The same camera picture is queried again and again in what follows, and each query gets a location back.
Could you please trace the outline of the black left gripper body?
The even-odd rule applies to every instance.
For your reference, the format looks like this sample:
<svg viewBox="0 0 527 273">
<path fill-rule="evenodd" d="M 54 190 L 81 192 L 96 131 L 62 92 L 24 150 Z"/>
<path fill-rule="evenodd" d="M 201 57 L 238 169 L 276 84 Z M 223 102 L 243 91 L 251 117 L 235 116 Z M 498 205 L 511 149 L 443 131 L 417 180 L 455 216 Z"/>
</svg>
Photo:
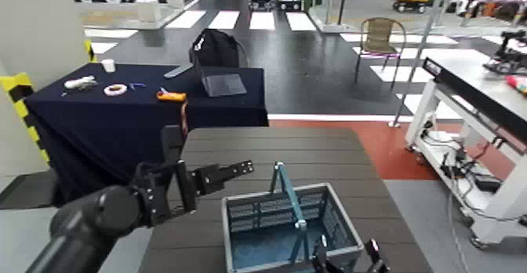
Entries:
<svg viewBox="0 0 527 273">
<path fill-rule="evenodd" d="M 180 206 L 169 204 L 170 186 L 176 180 Z M 184 161 L 155 164 L 141 162 L 131 181 L 140 203 L 140 225 L 153 228 L 197 209 L 197 188 Z"/>
</svg>

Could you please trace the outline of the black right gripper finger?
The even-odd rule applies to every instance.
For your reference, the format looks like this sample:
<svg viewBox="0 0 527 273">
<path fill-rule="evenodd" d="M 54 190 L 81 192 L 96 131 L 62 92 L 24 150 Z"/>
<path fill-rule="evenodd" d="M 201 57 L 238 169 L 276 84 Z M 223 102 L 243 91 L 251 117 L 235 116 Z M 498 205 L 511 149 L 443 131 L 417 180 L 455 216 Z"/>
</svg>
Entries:
<svg viewBox="0 0 527 273">
<path fill-rule="evenodd" d="M 327 261 L 327 239 L 324 235 L 320 235 L 314 244 L 312 254 L 312 266 L 315 273 L 329 273 L 329 266 Z"/>
<path fill-rule="evenodd" d="M 371 265 L 366 270 L 367 273 L 389 273 L 390 266 L 387 259 L 383 256 L 378 242 L 371 238 L 365 244 L 365 251 L 368 254 Z"/>
</svg>

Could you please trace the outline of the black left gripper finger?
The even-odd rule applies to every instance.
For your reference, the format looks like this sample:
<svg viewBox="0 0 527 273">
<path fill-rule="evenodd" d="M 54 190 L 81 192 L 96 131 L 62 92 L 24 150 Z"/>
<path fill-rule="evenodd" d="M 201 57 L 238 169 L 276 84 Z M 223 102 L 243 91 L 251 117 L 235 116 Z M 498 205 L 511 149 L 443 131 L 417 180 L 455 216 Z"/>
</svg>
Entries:
<svg viewBox="0 0 527 273">
<path fill-rule="evenodd" d="M 203 166 L 192 171 L 198 196 L 209 195 L 224 189 L 224 183 L 236 177 L 243 176 L 254 171 L 252 160 L 239 162 L 226 167 L 219 164 Z"/>
</svg>

